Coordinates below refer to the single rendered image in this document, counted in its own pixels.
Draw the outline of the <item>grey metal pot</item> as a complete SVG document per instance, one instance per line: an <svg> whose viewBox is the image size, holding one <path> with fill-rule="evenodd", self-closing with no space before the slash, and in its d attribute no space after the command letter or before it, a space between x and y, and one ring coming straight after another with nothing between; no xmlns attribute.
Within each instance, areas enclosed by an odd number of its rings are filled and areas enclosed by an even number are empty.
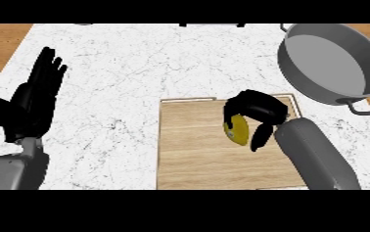
<svg viewBox="0 0 370 232"><path fill-rule="evenodd" d="M370 38L342 23L295 23L284 32L277 63L295 89L317 102L348 106L370 97Z"/></svg>

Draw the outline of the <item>yellow lemon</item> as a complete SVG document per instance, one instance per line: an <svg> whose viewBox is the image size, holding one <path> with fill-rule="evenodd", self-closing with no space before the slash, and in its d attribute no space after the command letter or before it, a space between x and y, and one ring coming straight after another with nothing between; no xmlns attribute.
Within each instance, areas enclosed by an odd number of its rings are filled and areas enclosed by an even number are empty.
<svg viewBox="0 0 370 232"><path fill-rule="evenodd" d="M224 133L228 139L246 146L249 142L249 125L242 115L231 116L231 122L224 123Z"/></svg>

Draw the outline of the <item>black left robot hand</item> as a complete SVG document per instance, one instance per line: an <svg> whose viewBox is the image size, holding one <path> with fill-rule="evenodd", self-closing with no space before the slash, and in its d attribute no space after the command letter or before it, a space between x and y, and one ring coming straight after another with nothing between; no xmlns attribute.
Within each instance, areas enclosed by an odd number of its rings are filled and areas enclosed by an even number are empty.
<svg viewBox="0 0 370 232"><path fill-rule="evenodd" d="M0 127L7 143L15 143L25 137L40 138L49 131L66 70L62 59L55 56L55 50L44 47L28 81L18 86L10 100L0 98Z"/></svg>

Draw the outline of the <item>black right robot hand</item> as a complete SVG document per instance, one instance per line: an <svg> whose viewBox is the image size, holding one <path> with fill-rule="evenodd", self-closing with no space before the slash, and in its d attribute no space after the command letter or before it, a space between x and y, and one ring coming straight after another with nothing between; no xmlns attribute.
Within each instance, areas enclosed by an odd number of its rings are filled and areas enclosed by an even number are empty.
<svg viewBox="0 0 370 232"><path fill-rule="evenodd" d="M223 114L224 123L231 122L234 115L242 115L259 121L252 142L248 142L255 152L265 145L273 127L282 124L287 118L287 106L273 96L248 89L227 100Z"/></svg>

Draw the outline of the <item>wooden tray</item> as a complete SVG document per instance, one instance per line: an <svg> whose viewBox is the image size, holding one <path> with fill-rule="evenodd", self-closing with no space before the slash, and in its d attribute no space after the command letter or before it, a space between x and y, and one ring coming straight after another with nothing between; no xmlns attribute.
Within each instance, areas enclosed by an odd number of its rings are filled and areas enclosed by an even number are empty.
<svg viewBox="0 0 370 232"><path fill-rule="evenodd" d="M302 188L304 180L273 140L254 151L227 138L223 107L224 101L214 97L161 101L156 187Z"/></svg>

